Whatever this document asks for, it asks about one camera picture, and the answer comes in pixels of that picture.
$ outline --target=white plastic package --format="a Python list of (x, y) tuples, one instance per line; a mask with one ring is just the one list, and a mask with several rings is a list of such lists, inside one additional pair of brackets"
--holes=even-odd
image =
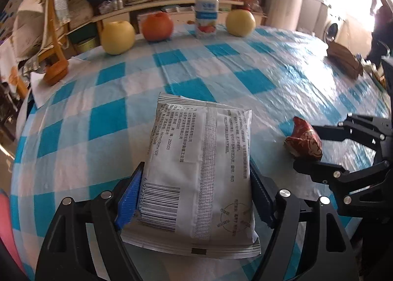
[(160, 94), (138, 211), (122, 238), (180, 255), (259, 255), (250, 182), (251, 110)]

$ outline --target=blue and white tablecloth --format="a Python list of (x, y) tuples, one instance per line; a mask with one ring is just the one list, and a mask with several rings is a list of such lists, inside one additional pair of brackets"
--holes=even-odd
[[(220, 27), (217, 38), (198, 40), (193, 26), (181, 26), (169, 41), (138, 40), (118, 56), (101, 47), (80, 55), (90, 64), (44, 106), (33, 108), (16, 153), (12, 225), (31, 280), (61, 200), (92, 199), (145, 160), (160, 92), (251, 108), (251, 157), (262, 174), (301, 198), (331, 196), (326, 185), (292, 169), (283, 141), (292, 132), (293, 116), (325, 125), (336, 124), (348, 112), (387, 117), (388, 109), (369, 76), (350, 80), (324, 57), (326, 48), (317, 38), (267, 27), (247, 38), (230, 36)], [(371, 164), (368, 148), (352, 142), (323, 144), (325, 161), (351, 171)], [(256, 220), (264, 252), (271, 231)], [(351, 233), (358, 221), (343, 218), (343, 223)], [(250, 280), (261, 261), (261, 256), (214, 260), (127, 249), (146, 281)], [(298, 259), (295, 246), (288, 276)]]

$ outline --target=white bottle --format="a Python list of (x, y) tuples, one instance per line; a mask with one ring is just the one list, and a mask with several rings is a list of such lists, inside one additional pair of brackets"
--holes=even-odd
[(216, 35), (219, 0), (195, 1), (195, 34), (197, 38)]

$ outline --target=yellow apple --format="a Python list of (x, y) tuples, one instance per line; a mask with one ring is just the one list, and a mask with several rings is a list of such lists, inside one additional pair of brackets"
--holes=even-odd
[(124, 53), (134, 42), (135, 30), (127, 21), (107, 23), (101, 33), (101, 45), (111, 55)]
[(233, 10), (226, 18), (226, 30), (229, 34), (245, 37), (255, 29), (254, 15), (247, 10)]

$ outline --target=red candy package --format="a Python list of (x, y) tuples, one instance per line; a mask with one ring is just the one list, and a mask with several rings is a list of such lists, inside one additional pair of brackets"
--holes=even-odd
[(321, 160), (322, 142), (318, 133), (302, 118), (294, 117), (293, 121), (295, 127), (292, 135), (285, 140), (289, 152), (295, 157)]

